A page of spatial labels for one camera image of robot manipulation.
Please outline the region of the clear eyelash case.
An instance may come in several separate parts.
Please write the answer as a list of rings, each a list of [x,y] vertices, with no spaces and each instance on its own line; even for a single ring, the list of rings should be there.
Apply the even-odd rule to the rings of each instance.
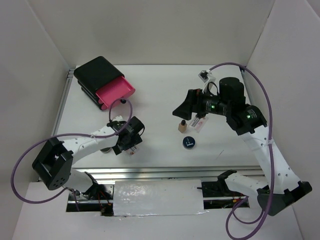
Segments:
[[[129,148],[128,150],[126,150],[126,153],[129,156],[132,156],[132,155],[136,154],[138,151],[139,151],[139,148],[137,146],[133,146],[133,147]]]
[[[193,130],[196,131],[197,133],[199,133],[201,131],[201,129],[203,128],[203,126],[206,124],[206,122],[208,121],[208,117],[202,117],[202,118],[198,118],[198,117],[194,117],[190,123],[188,124],[188,127]]]

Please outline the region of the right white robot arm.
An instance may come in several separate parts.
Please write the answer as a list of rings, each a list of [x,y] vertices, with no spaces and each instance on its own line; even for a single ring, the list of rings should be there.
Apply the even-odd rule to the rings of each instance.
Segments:
[[[228,196],[238,192],[257,199],[263,211],[275,216],[312,191],[309,182],[301,181],[291,170],[276,143],[269,139],[269,126],[260,109],[246,103],[244,84],[235,77],[219,81],[218,94],[190,89],[173,116],[191,120],[192,114],[224,116],[226,123],[247,144],[256,157],[266,181],[257,181],[228,170],[218,176],[218,192]]]

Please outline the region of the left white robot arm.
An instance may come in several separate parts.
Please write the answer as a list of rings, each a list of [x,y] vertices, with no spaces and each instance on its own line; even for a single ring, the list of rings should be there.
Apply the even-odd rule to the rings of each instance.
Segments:
[[[112,149],[115,155],[132,150],[143,141],[140,132],[144,130],[144,124],[134,116],[129,122],[121,118],[111,121],[88,137],[53,137],[46,141],[32,168],[50,191],[64,187],[79,191],[88,200],[97,199],[100,193],[107,194],[106,188],[90,173],[75,170],[73,165],[103,149]]]

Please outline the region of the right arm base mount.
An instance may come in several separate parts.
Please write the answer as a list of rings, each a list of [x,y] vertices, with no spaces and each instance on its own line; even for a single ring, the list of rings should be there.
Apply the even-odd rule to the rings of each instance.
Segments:
[[[197,189],[202,191],[205,210],[231,209],[245,198],[242,193],[230,191],[218,181],[203,181]]]

